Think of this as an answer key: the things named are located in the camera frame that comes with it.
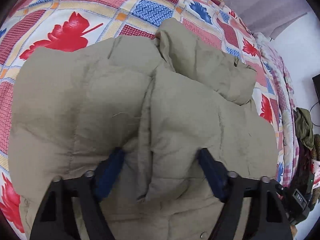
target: khaki garment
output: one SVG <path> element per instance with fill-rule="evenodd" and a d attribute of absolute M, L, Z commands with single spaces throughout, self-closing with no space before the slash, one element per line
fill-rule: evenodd
<path fill-rule="evenodd" d="M 222 204 L 195 155 L 207 147 L 243 177 L 274 176 L 273 127 L 251 98 L 256 72 L 175 19 L 157 39 L 119 36 L 75 52 L 37 49 L 17 78 L 9 166 L 27 236 L 55 175 L 127 151 L 100 206 L 116 239 L 199 239 Z M 85 227 L 75 201 L 83 239 Z M 248 201 L 237 237 L 243 233 Z"/>

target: black cable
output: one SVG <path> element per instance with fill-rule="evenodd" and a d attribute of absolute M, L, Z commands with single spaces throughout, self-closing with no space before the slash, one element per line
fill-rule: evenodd
<path fill-rule="evenodd" d="M 318 104 L 319 103 L 319 101 L 318 102 L 316 102 L 312 107 L 311 107 L 311 109 L 310 109 L 310 114 L 311 114 L 311 110 L 312 110 L 312 108 L 316 105 L 316 104 Z"/>

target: gray curtain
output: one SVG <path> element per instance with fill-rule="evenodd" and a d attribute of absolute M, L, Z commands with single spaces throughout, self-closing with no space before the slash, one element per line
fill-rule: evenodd
<path fill-rule="evenodd" d="M 306 0 L 224 0 L 251 32 L 275 39 L 295 19 L 312 10 Z"/>

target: mattress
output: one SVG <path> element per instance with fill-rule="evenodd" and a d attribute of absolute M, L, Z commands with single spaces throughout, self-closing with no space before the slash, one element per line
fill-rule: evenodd
<path fill-rule="evenodd" d="M 25 60 L 38 47 L 75 51 L 118 35 L 152 39 L 170 17 L 256 70 L 252 97 L 258 115 L 273 126 L 278 145 L 275 178 L 290 184 L 299 153 L 290 75 L 266 38 L 253 36 L 223 0 L 19 0 L 0 28 L 0 208 L 21 239 L 26 236 L 20 196 L 10 181 L 7 151 L 13 86 Z"/>

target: metal screw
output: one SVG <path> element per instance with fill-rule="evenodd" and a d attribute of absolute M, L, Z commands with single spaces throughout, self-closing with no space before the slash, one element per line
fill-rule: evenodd
<path fill-rule="evenodd" d="M 84 174 L 87 178 L 90 178 L 94 175 L 94 171 L 86 171 Z"/>
<path fill-rule="evenodd" d="M 264 182 L 264 183 L 269 183 L 269 182 L 270 182 L 270 178 L 267 177 L 267 176 L 261 177 L 261 180 L 262 180 L 262 182 Z"/>
<path fill-rule="evenodd" d="M 200 235 L 200 238 L 201 238 L 201 239 L 208 239 L 208 233 L 207 233 L 207 232 L 203 232 L 203 233 Z"/>
<path fill-rule="evenodd" d="M 229 171 L 228 176 L 230 178 L 236 178 L 236 177 L 238 177 L 238 173 L 236 173 L 235 171 Z"/>
<path fill-rule="evenodd" d="M 62 180 L 61 176 L 54 176 L 53 179 L 52 179 L 52 182 L 58 182 L 60 180 Z"/>

